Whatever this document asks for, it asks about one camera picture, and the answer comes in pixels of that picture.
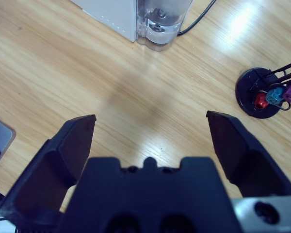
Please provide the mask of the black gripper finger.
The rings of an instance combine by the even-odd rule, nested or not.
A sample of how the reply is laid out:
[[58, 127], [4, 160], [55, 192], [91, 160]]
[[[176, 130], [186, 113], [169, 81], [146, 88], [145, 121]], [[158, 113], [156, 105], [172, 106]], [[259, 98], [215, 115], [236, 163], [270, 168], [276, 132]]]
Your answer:
[[66, 121], [36, 153], [0, 203], [0, 214], [17, 227], [56, 227], [68, 189], [89, 157], [96, 117]]
[[206, 117], [225, 176], [243, 197], [291, 195], [288, 177], [238, 118], [215, 111]]

